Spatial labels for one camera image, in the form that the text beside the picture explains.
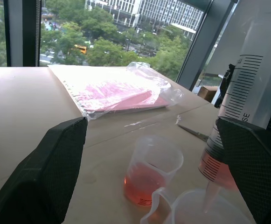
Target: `beige table surface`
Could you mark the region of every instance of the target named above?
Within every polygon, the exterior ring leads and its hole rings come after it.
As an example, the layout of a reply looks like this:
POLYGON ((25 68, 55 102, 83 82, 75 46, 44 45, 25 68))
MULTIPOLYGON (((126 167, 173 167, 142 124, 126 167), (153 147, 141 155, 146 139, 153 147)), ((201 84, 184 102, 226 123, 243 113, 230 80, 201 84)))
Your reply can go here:
MULTIPOLYGON (((146 134, 164 136, 183 152, 183 166, 168 186, 176 196, 206 187, 207 180, 197 168, 205 143, 175 124, 179 121, 210 134, 218 110, 182 89, 185 97, 178 105, 106 114, 89 122, 80 173, 64 223, 139 223, 148 210, 125 199, 123 179, 136 139, 146 134)), ((0 68, 0 188, 48 129, 80 116, 48 68, 0 68)), ((221 194, 251 216, 239 192, 222 190, 221 194)))

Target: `cardboard box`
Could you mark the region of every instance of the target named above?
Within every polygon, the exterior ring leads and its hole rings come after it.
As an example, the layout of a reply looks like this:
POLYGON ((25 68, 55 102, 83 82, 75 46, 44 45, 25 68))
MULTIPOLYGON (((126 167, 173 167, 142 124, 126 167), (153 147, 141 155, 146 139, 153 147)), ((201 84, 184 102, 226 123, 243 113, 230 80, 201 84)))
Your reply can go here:
POLYGON ((217 90, 218 90, 218 86, 206 86, 205 85, 205 86, 201 87, 201 89, 197 95, 211 103, 217 90))

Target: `clear plastic bag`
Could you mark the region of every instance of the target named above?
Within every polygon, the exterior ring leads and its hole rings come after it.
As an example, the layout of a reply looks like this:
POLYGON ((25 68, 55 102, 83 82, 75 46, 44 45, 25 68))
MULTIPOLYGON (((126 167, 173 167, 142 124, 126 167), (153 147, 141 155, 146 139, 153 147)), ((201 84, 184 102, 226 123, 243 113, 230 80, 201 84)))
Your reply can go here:
POLYGON ((145 63, 126 67, 50 65, 83 116, 176 104, 183 93, 145 63))

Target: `red liquid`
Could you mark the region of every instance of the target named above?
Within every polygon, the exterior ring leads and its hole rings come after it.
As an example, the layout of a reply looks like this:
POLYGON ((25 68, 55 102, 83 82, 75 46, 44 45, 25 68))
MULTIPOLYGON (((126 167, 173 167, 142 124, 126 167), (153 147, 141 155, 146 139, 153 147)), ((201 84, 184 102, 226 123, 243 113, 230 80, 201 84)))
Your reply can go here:
POLYGON ((229 166, 223 162, 219 162, 210 156, 206 151, 203 152, 199 165, 200 172, 210 181, 221 187, 230 190, 238 190, 229 166))
POLYGON ((151 206, 152 193, 160 187, 165 187, 164 178, 144 163, 135 164, 124 179, 125 196, 141 206, 151 206))

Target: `measuring beaker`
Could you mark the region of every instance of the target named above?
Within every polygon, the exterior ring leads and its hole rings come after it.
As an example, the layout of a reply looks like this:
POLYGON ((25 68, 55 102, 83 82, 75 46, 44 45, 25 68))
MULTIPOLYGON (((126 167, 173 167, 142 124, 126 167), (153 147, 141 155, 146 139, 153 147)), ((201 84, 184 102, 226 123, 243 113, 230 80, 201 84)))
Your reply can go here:
POLYGON ((171 208, 164 224, 250 224, 240 210, 221 196, 215 198, 208 212, 203 212, 205 190, 184 192, 175 199, 165 188, 152 193, 151 210, 142 217, 140 224, 149 224, 151 215, 158 208, 160 197, 164 198, 171 208))
POLYGON ((182 152, 168 140, 156 135, 139 138, 124 179, 125 196, 151 206, 152 193, 165 187, 182 164, 182 152))

